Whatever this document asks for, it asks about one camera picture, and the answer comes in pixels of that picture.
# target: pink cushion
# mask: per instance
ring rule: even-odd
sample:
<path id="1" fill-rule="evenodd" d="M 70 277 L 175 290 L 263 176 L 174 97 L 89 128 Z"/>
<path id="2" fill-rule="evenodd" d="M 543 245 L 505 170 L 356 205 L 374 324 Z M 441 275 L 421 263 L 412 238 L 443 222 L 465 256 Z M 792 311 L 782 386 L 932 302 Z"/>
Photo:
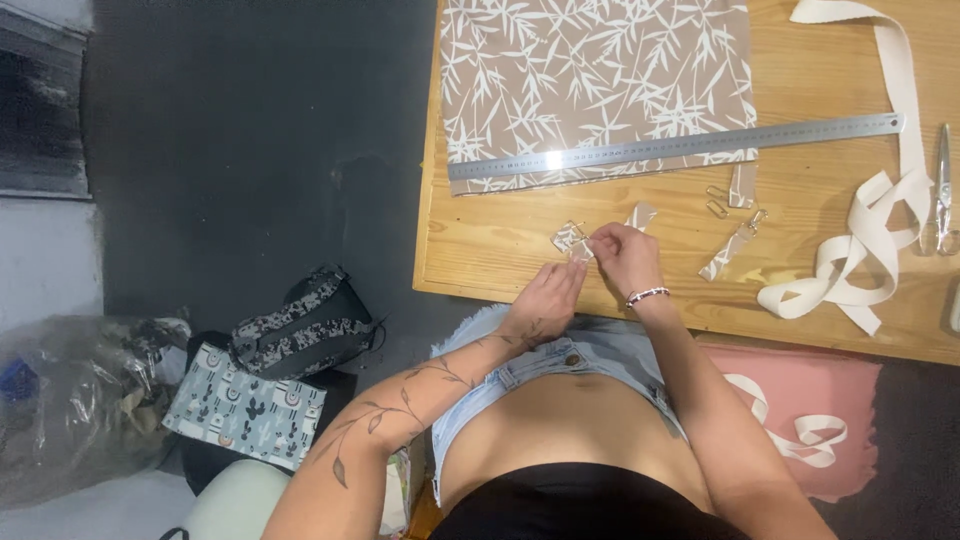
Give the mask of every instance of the pink cushion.
<path id="1" fill-rule="evenodd" d="M 799 443 L 793 421 L 807 414 L 828 414 L 847 423 L 847 439 L 834 445 L 836 461 L 817 469 L 799 459 L 784 461 L 808 497 L 836 503 L 859 492 L 876 474 L 874 392 L 880 365 L 836 354 L 773 351 L 733 345 L 701 345 L 724 374 L 754 380 L 770 410 L 764 427 Z M 735 388 L 747 406 L 754 398 Z"/>

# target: floor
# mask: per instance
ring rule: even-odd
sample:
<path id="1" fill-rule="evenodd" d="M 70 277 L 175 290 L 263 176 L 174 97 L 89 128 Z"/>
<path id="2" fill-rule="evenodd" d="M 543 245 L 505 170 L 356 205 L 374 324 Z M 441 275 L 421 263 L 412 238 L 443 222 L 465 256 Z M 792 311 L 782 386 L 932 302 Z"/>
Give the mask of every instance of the floor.
<path id="1" fill-rule="evenodd" d="M 94 0 L 84 79 L 109 314 L 227 331 L 339 262 L 388 338 L 366 388 L 483 303 L 411 289 L 434 0 Z M 960 537 L 960 369 L 892 361 L 842 538 Z"/>

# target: hand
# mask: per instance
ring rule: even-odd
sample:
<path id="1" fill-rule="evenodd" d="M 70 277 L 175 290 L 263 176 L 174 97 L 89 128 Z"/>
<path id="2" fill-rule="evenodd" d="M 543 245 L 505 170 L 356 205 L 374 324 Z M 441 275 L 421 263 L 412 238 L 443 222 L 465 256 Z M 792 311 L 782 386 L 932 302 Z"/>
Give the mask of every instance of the hand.
<path id="1" fill-rule="evenodd" d="M 508 343 L 516 340 L 527 349 L 557 339 L 573 318 L 586 276 L 583 263 L 544 264 L 516 297 L 494 334 Z"/>
<path id="2" fill-rule="evenodd" d="M 633 292 L 663 286 L 660 246 L 653 236 L 608 223 L 590 235 L 588 247 L 625 299 Z"/>

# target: clear plastic bag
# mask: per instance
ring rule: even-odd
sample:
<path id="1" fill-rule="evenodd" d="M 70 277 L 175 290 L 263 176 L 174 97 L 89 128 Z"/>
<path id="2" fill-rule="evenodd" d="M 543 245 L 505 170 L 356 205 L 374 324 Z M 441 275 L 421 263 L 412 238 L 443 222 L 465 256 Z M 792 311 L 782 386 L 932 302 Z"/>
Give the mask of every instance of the clear plastic bag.
<path id="1" fill-rule="evenodd" d="M 51 317 L 0 335 L 0 509 L 156 467 L 190 328 L 180 319 Z"/>

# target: camouflage backpack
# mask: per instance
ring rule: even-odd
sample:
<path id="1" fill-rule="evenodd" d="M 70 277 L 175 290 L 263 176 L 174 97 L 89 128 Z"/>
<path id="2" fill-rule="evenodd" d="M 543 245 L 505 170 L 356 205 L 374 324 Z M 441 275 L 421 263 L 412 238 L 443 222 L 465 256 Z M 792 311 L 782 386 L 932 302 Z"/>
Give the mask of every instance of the camouflage backpack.
<path id="1" fill-rule="evenodd" d="M 342 268 L 327 264 L 294 285 L 279 311 L 231 333 L 230 355 L 261 379 L 293 380 L 340 365 L 370 349 L 375 323 Z"/>

